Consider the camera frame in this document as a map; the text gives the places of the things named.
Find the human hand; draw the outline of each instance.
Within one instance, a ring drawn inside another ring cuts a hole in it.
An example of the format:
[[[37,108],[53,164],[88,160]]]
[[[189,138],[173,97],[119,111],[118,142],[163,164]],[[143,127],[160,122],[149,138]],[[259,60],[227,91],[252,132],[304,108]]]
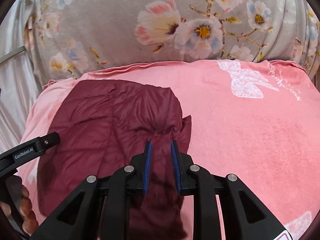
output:
[[[31,235],[37,229],[39,224],[36,220],[35,213],[32,211],[32,203],[29,198],[29,191],[23,185],[21,190],[22,190],[23,198],[22,198],[19,209],[20,209],[21,215],[24,217],[22,228],[27,234]],[[0,208],[3,210],[4,214],[7,217],[10,216],[11,208],[9,205],[0,201]]]

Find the quilted fabric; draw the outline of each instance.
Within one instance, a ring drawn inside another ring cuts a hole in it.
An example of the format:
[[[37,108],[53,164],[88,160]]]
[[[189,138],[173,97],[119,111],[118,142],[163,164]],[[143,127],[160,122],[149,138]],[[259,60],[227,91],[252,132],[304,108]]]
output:
[[[182,239],[183,198],[174,186],[170,142],[187,152],[191,116],[182,118],[170,88],[122,80],[80,81],[66,97],[49,129],[61,143],[39,161],[39,209],[48,216],[88,175],[112,175],[153,144],[148,194],[130,210],[130,239]]]

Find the triangular cutout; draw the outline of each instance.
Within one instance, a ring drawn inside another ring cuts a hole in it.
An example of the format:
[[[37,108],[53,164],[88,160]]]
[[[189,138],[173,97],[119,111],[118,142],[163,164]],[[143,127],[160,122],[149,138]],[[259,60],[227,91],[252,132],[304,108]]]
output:
[[[239,191],[239,196],[248,223],[252,224],[257,221],[263,220],[266,217],[265,214],[262,213],[262,211],[254,204],[254,202],[247,196],[244,191]]]
[[[57,220],[67,223],[68,225],[74,225],[76,223],[84,194],[84,192],[79,193],[73,199],[73,201],[58,215]]]

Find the pink bedsheet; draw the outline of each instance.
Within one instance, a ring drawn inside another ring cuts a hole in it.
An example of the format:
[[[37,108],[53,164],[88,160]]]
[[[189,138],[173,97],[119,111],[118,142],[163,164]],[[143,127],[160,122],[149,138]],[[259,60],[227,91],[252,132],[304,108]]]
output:
[[[293,240],[320,208],[320,94],[291,61],[248,63],[201,60],[193,63],[136,64],[84,74],[79,80],[51,81],[32,107],[21,142],[47,134],[72,88],[83,79],[122,79],[170,87],[183,115],[192,116],[188,153],[212,174],[237,174],[276,215]],[[33,196],[37,160],[19,169]],[[181,211],[192,239],[193,202]]]

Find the pink surface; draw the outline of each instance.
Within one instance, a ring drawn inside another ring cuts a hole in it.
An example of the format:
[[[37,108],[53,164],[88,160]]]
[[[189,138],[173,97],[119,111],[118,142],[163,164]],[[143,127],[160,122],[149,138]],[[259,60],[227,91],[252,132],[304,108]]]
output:
[[[83,79],[122,79],[170,87],[192,116],[188,153],[211,173],[237,174],[288,228],[293,239],[320,208],[320,94],[294,62],[161,62],[52,81],[32,107],[21,142],[45,135],[72,88]],[[37,207],[36,161],[19,170]],[[192,197],[182,208],[192,235]]]

